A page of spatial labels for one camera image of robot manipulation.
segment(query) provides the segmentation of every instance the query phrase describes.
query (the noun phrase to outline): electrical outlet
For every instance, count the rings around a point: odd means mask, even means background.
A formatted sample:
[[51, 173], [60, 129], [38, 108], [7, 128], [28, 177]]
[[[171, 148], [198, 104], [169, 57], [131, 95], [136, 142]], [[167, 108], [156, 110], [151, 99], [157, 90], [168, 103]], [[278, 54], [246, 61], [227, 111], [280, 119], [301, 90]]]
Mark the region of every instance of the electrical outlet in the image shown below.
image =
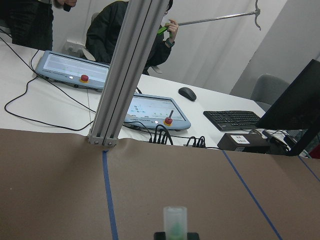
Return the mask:
[[64, 47], [69, 52], [78, 53], [78, 52], [81, 52], [82, 49], [85, 48], [86, 46], [81, 42], [67, 39]]

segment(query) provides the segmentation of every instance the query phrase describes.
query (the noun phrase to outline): metal rod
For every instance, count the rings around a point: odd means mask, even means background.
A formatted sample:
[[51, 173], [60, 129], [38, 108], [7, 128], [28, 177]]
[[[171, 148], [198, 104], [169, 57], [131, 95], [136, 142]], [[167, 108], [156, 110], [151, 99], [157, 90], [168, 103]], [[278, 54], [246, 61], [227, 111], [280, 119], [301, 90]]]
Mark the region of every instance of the metal rod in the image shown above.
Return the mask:
[[169, 115], [169, 118], [171, 118], [172, 117], [172, 114], [174, 113], [174, 111], [173, 110], [171, 110], [171, 112], [170, 112], [170, 115]]
[[198, 23], [204, 23], [204, 22], [211, 22], [211, 21], [221, 20], [221, 19], [231, 19], [231, 18], [237, 18], [237, 17], [242, 17], [242, 16], [255, 15], [254, 23], [261, 31], [261, 27], [257, 23], [257, 18], [260, 15], [260, 12], [261, 12], [261, 10], [258, 8], [258, 0], [256, 0], [255, 1], [255, 11], [250, 11], [250, 12], [245, 12], [245, 13], [240, 13], [240, 14], [226, 15], [226, 16], [219, 16], [219, 17], [215, 17], [215, 18], [211, 18], [211, 19], [204, 19], [204, 20], [198, 20], [198, 21], [182, 22], [182, 23], [179, 23], [179, 26], [198, 24]]

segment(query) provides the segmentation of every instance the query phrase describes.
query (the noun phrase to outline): gray chair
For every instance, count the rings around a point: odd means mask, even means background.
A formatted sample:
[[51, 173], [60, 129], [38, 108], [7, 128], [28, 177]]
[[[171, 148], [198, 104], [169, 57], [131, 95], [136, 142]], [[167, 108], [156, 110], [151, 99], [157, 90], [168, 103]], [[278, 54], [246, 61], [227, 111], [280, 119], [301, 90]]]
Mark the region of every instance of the gray chair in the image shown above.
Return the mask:
[[289, 85], [279, 77], [263, 74], [258, 77], [250, 99], [267, 111]]

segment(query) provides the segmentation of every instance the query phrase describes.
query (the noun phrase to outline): white wall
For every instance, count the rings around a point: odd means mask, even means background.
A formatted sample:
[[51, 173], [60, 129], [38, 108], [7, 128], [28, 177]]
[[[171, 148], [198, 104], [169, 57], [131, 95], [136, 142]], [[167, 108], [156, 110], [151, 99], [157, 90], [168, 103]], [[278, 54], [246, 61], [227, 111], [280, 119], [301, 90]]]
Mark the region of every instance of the white wall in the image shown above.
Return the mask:
[[[261, 15], [181, 26], [163, 74], [176, 82], [230, 93], [287, 0], [260, 0]], [[113, 0], [78, 0], [70, 12], [54, 10], [53, 50], [63, 52], [67, 39], [85, 43], [91, 16]], [[255, 0], [174, 0], [167, 18], [181, 22], [251, 12]]]
[[291, 83], [311, 59], [320, 60], [319, 23], [319, 0], [288, 0], [231, 94], [249, 98], [266, 73]]

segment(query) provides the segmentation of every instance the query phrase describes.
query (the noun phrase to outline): white label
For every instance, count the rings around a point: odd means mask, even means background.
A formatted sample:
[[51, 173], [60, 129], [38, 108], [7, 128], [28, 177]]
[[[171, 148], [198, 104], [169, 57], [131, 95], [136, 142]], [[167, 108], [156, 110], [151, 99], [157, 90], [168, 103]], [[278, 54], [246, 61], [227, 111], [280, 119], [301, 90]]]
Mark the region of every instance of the white label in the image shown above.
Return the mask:
[[231, 137], [238, 144], [250, 144], [250, 142], [242, 135], [231, 135]]

